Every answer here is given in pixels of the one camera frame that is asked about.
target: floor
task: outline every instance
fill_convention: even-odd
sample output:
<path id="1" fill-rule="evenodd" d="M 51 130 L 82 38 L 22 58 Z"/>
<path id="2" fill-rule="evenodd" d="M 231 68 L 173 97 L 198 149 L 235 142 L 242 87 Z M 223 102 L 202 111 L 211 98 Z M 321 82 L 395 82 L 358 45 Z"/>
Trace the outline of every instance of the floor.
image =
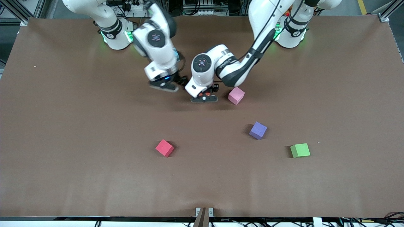
<path id="1" fill-rule="evenodd" d="M 330 11 L 322 12 L 323 16 L 327 15 L 360 15 L 361 10 L 358 2 L 362 0 L 342 0 L 341 4 Z M 373 10 L 388 3 L 390 0 L 363 0 L 366 12 Z M 75 14 L 70 12 L 64 5 L 62 0 L 55 0 L 56 4 L 53 8 L 49 9 L 49 15 L 52 18 L 67 19 L 67 18 L 89 18 L 85 15 Z M 390 27 L 393 31 L 394 37 L 398 48 L 404 52 L 404 6 L 397 9 L 394 14 L 389 18 Z M 12 46 L 17 36 L 19 26 L 0 26 L 0 59 L 7 61 L 10 55 Z"/>

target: green cube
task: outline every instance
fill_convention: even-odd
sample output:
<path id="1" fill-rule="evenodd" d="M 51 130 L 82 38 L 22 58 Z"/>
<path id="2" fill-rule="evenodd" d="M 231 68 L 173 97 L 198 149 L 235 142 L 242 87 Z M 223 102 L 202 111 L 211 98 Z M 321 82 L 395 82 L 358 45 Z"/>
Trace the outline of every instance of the green cube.
<path id="1" fill-rule="evenodd" d="M 290 147 L 294 158 L 300 158 L 304 156 L 310 156 L 309 146 L 307 143 L 296 144 Z"/>

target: brown table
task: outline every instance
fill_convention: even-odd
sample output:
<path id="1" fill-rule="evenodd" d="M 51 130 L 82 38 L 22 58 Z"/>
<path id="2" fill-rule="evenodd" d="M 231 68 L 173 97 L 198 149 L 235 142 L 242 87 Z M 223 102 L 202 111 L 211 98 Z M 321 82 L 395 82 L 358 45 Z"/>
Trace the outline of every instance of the brown table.
<path id="1" fill-rule="evenodd" d="M 189 63 L 247 17 L 179 17 Z M 1 91 L 1 216 L 382 217 L 404 210 L 404 66 L 376 16 L 314 17 L 300 46 L 271 46 L 237 106 L 148 87 L 148 61 L 108 48 L 91 20 L 32 19 Z M 263 140 L 247 135 L 255 121 Z M 161 139 L 176 149 L 164 158 Z M 311 156 L 291 158 L 308 143 Z"/>

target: red cube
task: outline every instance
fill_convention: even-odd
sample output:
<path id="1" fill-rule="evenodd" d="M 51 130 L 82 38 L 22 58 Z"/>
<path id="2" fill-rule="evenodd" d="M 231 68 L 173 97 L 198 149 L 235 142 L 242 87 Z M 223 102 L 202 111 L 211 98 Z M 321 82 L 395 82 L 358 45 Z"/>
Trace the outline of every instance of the red cube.
<path id="1" fill-rule="evenodd" d="M 156 150 L 164 155 L 164 157 L 168 157 L 174 150 L 174 147 L 167 141 L 161 140 L 161 142 L 157 145 Z"/>

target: cube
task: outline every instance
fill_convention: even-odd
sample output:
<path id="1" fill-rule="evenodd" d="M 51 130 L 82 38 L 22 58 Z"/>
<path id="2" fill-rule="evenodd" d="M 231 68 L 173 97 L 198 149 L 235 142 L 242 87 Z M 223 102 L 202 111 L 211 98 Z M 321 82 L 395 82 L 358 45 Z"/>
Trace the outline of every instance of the cube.
<path id="1" fill-rule="evenodd" d="M 258 140 L 262 139 L 264 136 L 265 131 L 267 130 L 267 127 L 265 125 L 262 125 L 259 122 L 255 122 L 254 126 L 252 127 L 250 131 L 250 135 Z"/>
<path id="2" fill-rule="evenodd" d="M 245 92 L 242 91 L 240 88 L 234 88 L 230 94 L 228 99 L 234 103 L 235 105 L 237 105 L 244 97 Z"/>
<path id="3" fill-rule="evenodd" d="M 161 140 L 161 142 L 157 145 L 156 150 L 164 155 L 164 157 L 168 157 L 174 150 L 174 147 L 167 141 Z"/>
<path id="4" fill-rule="evenodd" d="M 309 146 L 307 143 L 296 144 L 290 147 L 294 158 L 310 156 Z"/>

